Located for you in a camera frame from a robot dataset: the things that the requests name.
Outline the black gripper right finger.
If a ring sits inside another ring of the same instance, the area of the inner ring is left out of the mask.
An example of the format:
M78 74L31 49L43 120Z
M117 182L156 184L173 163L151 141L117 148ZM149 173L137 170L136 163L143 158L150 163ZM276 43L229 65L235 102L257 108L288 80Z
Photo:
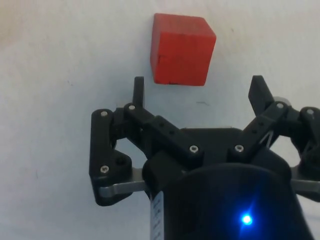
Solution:
M228 161L250 163L278 137L288 137L300 158L299 164L291 168L292 187L298 195L319 200L320 110L310 106L295 110L284 100L276 100L261 75L252 77L248 98L255 118L228 149Z

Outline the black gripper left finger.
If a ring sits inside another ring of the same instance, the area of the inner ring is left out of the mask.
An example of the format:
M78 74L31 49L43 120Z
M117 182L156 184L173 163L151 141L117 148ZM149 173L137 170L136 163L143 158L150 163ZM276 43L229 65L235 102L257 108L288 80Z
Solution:
M118 150L127 139L146 157L142 168ZM144 108L144 78L134 79L132 101L116 110L91 114L89 176L95 202L111 206L144 191L152 198L184 173L203 164L204 150L195 139L165 118Z

